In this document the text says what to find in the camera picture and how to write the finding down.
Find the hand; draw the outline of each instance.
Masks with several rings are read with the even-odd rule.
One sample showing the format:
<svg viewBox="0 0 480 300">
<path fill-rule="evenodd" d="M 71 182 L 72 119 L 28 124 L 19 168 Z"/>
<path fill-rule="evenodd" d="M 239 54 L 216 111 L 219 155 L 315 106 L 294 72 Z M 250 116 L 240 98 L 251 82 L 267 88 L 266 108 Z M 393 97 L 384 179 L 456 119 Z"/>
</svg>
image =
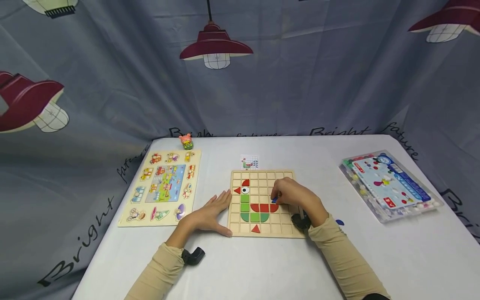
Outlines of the hand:
<svg viewBox="0 0 480 300">
<path fill-rule="evenodd" d="M 213 196 L 199 210 L 185 216 L 185 222 L 190 222 L 194 229 L 216 231 L 221 235 L 231 237 L 232 232 L 217 221 L 218 215 L 228 208 L 232 194 L 230 190 L 223 191 L 220 196 Z"/>
<path fill-rule="evenodd" d="M 270 199 L 275 197 L 278 197 L 277 204 L 290 204 L 301 208 L 310 202 L 320 201 L 312 191 L 288 177 L 275 181 Z"/>
<path fill-rule="evenodd" d="M 313 227 L 323 224 L 329 216 L 320 198 L 292 178 L 275 181 L 270 199 L 275 197 L 278 197 L 277 204 L 298 206 L 306 211 Z"/>
<path fill-rule="evenodd" d="M 165 242 L 167 246 L 183 248 L 188 238 L 197 229 L 216 231 L 224 236 L 231 237 L 232 232 L 227 227 L 220 225 L 216 218 L 224 211 L 232 200 L 230 190 L 223 191 L 220 196 L 213 196 L 199 210 L 186 215 Z"/>
</svg>

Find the white tablecloth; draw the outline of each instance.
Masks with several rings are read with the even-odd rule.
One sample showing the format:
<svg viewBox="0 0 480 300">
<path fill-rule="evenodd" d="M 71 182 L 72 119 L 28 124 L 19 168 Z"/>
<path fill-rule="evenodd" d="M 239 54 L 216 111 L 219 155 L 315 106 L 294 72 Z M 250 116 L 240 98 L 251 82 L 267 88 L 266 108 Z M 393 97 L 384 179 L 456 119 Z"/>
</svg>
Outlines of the white tablecloth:
<svg viewBox="0 0 480 300">
<path fill-rule="evenodd" d="M 194 209 L 229 188 L 231 171 L 240 168 L 240 155 L 258 155 L 260 169 L 294 170 L 297 180 L 345 222 L 343 230 L 393 299 L 480 297 L 480 246 L 447 205 L 383 225 L 339 171 L 343 158 L 385 149 L 434 191 L 390 136 L 202 138 L 194 139 L 194 144 L 202 150 Z M 181 145 L 178 138 L 160 139 L 151 149 L 181 149 Z M 160 243 L 172 233 L 173 227 L 118 228 L 127 201 L 123 199 L 74 300 L 123 299 Z M 226 225 L 226 212 L 220 223 Z M 328 266 L 309 241 L 201 233 L 190 238 L 186 249 L 192 252 L 197 246 L 206 252 L 204 259 L 198 266 L 184 268 L 167 299 L 343 299 Z"/>
</svg>

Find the wooden grid board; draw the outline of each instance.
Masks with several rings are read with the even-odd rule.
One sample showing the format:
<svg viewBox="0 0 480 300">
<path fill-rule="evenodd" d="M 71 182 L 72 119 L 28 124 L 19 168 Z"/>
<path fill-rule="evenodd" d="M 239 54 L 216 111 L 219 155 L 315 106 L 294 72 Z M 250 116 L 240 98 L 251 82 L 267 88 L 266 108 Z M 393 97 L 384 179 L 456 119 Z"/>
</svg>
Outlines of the wooden grid board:
<svg viewBox="0 0 480 300">
<path fill-rule="evenodd" d="M 150 151 L 133 179 L 119 227 L 177 225 L 192 212 L 200 150 Z"/>
<path fill-rule="evenodd" d="M 284 177 L 295 179 L 295 174 L 292 170 L 232 171 L 228 228 L 233 236 L 305 238 L 291 221 L 291 216 L 298 214 L 299 208 L 273 204 L 270 200 L 275 180 Z"/>
</svg>

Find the plastic storage box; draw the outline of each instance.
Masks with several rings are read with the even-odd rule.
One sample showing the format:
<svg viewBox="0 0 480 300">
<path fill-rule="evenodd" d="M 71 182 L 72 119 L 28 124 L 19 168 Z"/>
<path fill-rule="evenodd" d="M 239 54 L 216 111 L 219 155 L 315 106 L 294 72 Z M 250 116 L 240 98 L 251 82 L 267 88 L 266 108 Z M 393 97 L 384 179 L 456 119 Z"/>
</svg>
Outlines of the plastic storage box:
<svg viewBox="0 0 480 300">
<path fill-rule="evenodd" d="M 381 223 L 444 205 L 386 150 L 345 158 L 340 169 Z"/>
</svg>

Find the person's left hand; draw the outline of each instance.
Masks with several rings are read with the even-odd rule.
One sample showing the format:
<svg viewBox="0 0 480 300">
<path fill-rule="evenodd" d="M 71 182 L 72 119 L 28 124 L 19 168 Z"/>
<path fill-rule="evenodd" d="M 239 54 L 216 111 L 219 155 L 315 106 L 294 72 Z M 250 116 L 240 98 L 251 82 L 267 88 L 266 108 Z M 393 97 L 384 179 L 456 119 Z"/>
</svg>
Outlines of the person's left hand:
<svg viewBox="0 0 480 300">
<path fill-rule="evenodd" d="M 217 221 L 218 215 L 228 208 L 232 194 L 230 190 L 223 191 L 218 197 L 213 196 L 202 208 L 185 216 L 183 221 L 191 223 L 194 229 L 216 231 L 231 237 L 232 232 Z"/>
</svg>

